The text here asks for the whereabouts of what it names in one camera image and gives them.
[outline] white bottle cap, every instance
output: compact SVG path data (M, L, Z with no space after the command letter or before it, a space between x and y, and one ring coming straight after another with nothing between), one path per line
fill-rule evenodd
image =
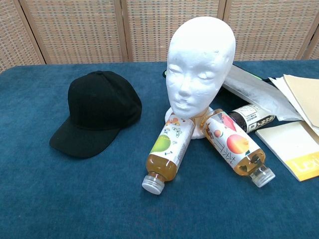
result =
M143 183L142 183L142 187L149 191L150 193L159 195L163 188L164 188L165 184L158 178L146 175Z
M253 178L253 182L257 185L257 187L261 188L265 184L269 183L276 175L271 171L270 168L267 168L265 171L258 174Z

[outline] small glass bottle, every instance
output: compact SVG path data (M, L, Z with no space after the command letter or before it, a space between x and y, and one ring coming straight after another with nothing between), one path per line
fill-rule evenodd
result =
M274 120L275 116L257 105L248 104L235 109L228 113L228 115L246 132L249 133L253 130L264 126L265 124Z
M250 176L258 187L275 177L264 165L263 150L223 110L217 109L204 116L200 128L237 174Z
M181 119L174 113L170 115L147 158L148 175L142 183L144 189L158 195L164 183L175 178L194 129L194 119Z

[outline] black baseball cap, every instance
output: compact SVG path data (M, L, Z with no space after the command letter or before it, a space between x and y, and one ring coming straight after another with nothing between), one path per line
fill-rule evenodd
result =
M68 155L93 157L122 128L137 122L141 100L132 85L112 71L96 71L69 86L70 116L50 139L50 146Z

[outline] blue table cover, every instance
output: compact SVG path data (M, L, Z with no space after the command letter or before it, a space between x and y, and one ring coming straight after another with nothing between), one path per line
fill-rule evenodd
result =
M234 64L261 78L319 78L319 60ZM254 132L276 174L262 188L237 175L205 138L191 141L161 195L141 187L169 108L165 69L165 62L70 64L0 74L1 239L319 238L319 177L299 182ZM142 116L99 155L71 158L49 140L69 116L69 84L97 70L133 85ZM211 107L228 112L245 104L221 88Z

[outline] yellow notepad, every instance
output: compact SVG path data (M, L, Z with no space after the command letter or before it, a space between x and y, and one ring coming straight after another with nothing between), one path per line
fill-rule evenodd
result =
M259 129L256 135L299 181L319 176L319 136L306 122Z

